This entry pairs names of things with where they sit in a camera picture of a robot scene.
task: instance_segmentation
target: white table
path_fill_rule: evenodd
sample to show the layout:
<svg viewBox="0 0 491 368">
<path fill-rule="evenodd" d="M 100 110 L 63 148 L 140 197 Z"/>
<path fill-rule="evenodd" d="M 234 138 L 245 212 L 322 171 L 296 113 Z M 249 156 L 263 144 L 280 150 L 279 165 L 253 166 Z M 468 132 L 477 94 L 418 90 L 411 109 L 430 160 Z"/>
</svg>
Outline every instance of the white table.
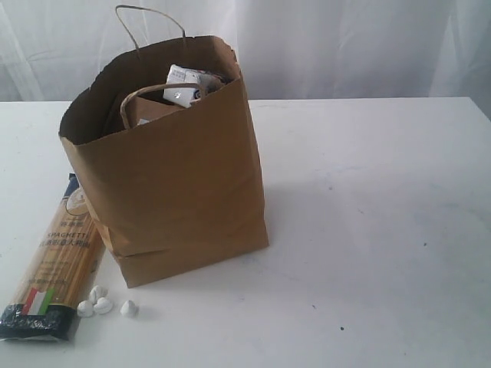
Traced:
<svg viewBox="0 0 491 368">
<path fill-rule="evenodd" d="M 0 103 L 0 304 L 57 208 L 65 102 Z M 253 101 L 271 247 L 127 290 L 73 344 L 0 366 L 485 367 L 491 123 L 467 98 Z"/>
</svg>

